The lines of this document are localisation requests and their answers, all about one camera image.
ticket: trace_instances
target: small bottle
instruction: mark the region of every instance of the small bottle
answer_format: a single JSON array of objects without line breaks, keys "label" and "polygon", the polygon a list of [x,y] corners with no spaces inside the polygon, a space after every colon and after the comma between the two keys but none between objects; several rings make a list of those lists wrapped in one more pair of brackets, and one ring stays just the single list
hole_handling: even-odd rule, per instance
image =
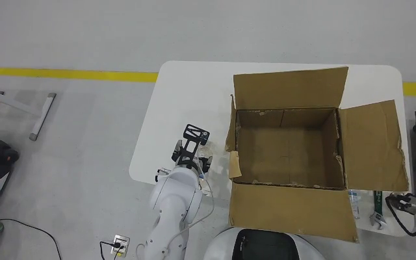
[{"label": "small bottle", "polygon": [[356,190],[348,190],[348,195],[350,197],[350,203],[352,208],[352,214],[354,214],[355,219],[359,219],[359,209],[358,209],[358,192]]}]

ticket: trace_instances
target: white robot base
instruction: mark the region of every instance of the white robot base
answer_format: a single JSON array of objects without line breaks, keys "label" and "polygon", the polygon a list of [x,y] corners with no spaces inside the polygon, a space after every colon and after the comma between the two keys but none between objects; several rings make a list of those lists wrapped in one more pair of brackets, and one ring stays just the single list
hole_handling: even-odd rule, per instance
[{"label": "white robot base", "polygon": [[203,260],[324,260],[303,238],[286,233],[232,227],[217,235]]}]

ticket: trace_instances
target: black object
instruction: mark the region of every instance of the black object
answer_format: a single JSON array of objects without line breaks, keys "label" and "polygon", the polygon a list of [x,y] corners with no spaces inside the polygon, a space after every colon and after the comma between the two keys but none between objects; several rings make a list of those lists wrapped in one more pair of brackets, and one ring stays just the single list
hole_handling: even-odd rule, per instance
[{"label": "black object", "polygon": [[38,228],[38,227],[34,227],[34,226],[31,226],[31,225],[28,225],[28,224],[25,224],[25,223],[23,223],[23,222],[20,222],[19,220],[14,220],[14,219],[11,219],[11,218],[2,218],[2,219],[0,219],[0,221],[13,221],[13,222],[17,222],[17,223],[19,223],[19,224],[21,224],[21,225],[24,225],[24,226],[27,226],[27,227],[29,227],[29,228],[33,228],[33,229],[36,229],[36,230],[39,230],[39,231],[41,231],[41,232],[43,232],[43,233],[45,233],[46,235],[48,235],[49,237],[51,237],[51,239],[53,240],[53,242],[55,243],[55,247],[57,248],[57,252],[58,252],[58,256],[59,256],[59,260],[62,260],[62,257],[60,256],[60,251],[59,251],[59,247],[58,247],[58,243],[57,243],[57,241],[55,240],[55,238],[51,235],[51,234],[49,234],[48,232],[46,232],[46,231],[44,231],[44,230],[42,230],[42,229],[40,229],[40,228]]},{"label": "black object", "polygon": [[[196,127],[195,125],[188,124],[185,130],[183,131],[183,138],[187,140],[187,143],[185,144],[185,147],[180,145],[179,149],[175,149],[175,151],[172,154],[172,160],[176,162],[176,165],[184,165],[188,169],[191,169],[193,167],[196,170],[198,170],[198,165],[196,165],[196,163],[194,162],[194,157],[199,145],[206,145],[208,137],[208,131]],[[194,143],[194,149],[192,151],[189,151],[188,147],[191,142]],[[202,170],[206,170],[206,172],[208,172],[210,165],[211,162],[209,163],[209,165],[203,163]]]},{"label": "black object", "polygon": [[0,196],[10,179],[13,164],[19,159],[19,153],[8,144],[0,140],[0,179],[6,178],[3,186],[0,187]]},{"label": "black object", "polygon": [[410,211],[412,204],[408,203],[412,200],[411,197],[414,198],[415,196],[412,193],[407,193],[405,196],[390,194],[390,196],[385,197],[385,203],[387,204],[387,207],[390,209],[391,214],[394,216],[395,220],[397,221],[399,226],[404,230],[404,232],[406,232],[406,234],[408,234],[410,237],[416,237],[416,232],[410,232],[407,229],[407,227],[405,227],[404,224],[400,221],[400,219],[398,219],[397,214],[393,210],[393,207],[395,207],[399,211],[405,211],[409,214],[415,215],[412,211]]},{"label": "black object", "polygon": [[288,234],[243,229],[237,235],[232,260],[299,260],[299,254]]},{"label": "black object", "polygon": [[103,244],[108,244],[109,246],[112,246],[113,248],[118,248],[118,250],[124,248],[124,246],[122,246],[119,242],[115,242],[114,244],[111,244],[111,243],[107,243],[107,242],[104,242],[104,241],[100,241],[99,242],[99,250],[101,252],[101,259],[102,260],[105,260],[104,255],[103,255]]}]

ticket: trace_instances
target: white table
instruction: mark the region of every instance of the white table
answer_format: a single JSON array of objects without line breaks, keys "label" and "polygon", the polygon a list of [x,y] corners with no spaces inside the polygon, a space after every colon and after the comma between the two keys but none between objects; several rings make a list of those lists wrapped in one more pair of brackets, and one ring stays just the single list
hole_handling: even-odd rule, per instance
[{"label": "white table", "polygon": [[[214,153],[209,181],[214,197],[229,200],[231,181],[228,179],[229,154],[224,151],[229,127],[230,94],[234,93],[233,75],[240,73],[284,72],[314,70],[342,65],[280,64],[243,62],[181,62],[163,64],[150,100],[129,173],[132,179],[155,184],[158,168],[172,168],[172,152],[182,138],[187,124],[193,124],[211,133],[208,146]],[[402,149],[406,157],[406,170],[411,183],[408,137],[404,115],[402,77],[390,66],[348,65],[348,77],[340,108],[346,109],[394,99],[402,135]],[[387,229],[377,230],[369,222],[374,211],[371,191],[359,192],[360,219],[357,227],[387,235],[406,235],[396,223],[386,204],[383,215]],[[410,229],[414,217],[398,212],[399,218]]]}]

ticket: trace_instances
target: concrete floor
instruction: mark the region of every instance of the concrete floor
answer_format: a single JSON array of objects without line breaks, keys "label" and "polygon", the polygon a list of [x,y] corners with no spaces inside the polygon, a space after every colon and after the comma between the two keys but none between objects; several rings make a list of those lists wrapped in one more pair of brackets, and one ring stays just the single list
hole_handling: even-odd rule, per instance
[{"label": "concrete floor", "polygon": [[[0,66],[156,72],[167,60],[389,64],[416,81],[414,1],[52,1],[0,3]],[[6,95],[41,107],[58,94],[38,141],[34,118],[0,104],[0,138],[21,152],[0,218],[51,232],[63,259],[99,259],[99,241],[131,238],[155,220],[151,185],[128,168],[153,84],[0,77]],[[416,99],[405,99],[408,128]],[[199,216],[210,209],[203,200]],[[201,259],[227,224],[228,204],[191,230]],[[0,259],[57,259],[49,237],[5,223]],[[416,240],[359,232],[361,244],[306,237],[327,259],[416,259]],[[109,248],[105,248],[107,259]]]}]

